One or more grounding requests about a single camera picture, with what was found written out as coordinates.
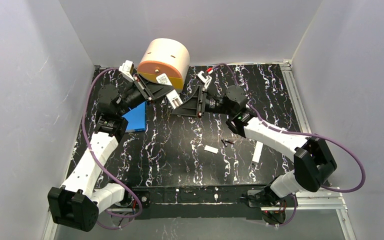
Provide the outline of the white remote control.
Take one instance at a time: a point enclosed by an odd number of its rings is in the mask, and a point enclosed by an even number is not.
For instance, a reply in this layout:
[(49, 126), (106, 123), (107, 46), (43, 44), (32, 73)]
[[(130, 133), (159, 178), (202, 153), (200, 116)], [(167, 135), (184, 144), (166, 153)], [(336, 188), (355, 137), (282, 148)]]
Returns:
[(168, 102), (170, 103), (171, 107), (173, 109), (176, 109), (180, 107), (183, 104), (182, 99), (180, 98), (179, 94), (175, 89), (171, 90), (169, 93), (165, 95)]

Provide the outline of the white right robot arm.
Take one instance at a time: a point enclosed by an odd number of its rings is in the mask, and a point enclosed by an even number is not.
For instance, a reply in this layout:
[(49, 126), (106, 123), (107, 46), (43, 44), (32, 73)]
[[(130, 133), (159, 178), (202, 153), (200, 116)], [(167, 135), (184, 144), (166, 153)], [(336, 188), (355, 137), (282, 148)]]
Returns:
[(226, 125), (237, 135), (255, 140), (293, 161), (294, 169), (267, 184), (258, 199), (276, 202), (301, 191), (317, 192), (337, 169), (337, 163), (326, 143), (316, 136), (301, 132), (290, 134), (258, 119), (247, 107), (248, 98), (243, 88), (231, 85), (222, 97), (208, 95), (198, 86), (185, 102), (173, 100), (173, 114), (200, 118), (205, 112), (227, 115)]

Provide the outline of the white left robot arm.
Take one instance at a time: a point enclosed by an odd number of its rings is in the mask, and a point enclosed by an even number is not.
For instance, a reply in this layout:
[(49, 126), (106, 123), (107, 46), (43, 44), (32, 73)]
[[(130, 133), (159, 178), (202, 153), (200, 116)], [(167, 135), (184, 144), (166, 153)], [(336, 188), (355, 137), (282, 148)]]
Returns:
[(106, 84), (98, 91), (98, 117), (91, 137), (82, 128), (88, 144), (84, 154), (69, 177), (60, 187), (52, 187), (47, 200), (54, 223), (89, 232), (99, 215), (122, 202), (128, 192), (136, 201), (137, 195), (120, 180), (94, 190), (96, 182), (111, 154), (126, 132), (124, 115), (145, 102), (154, 102), (174, 91), (169, 84), (148, 81), (141, 75), (130, 77), (131, 83), (120, 92), (115, 85)]

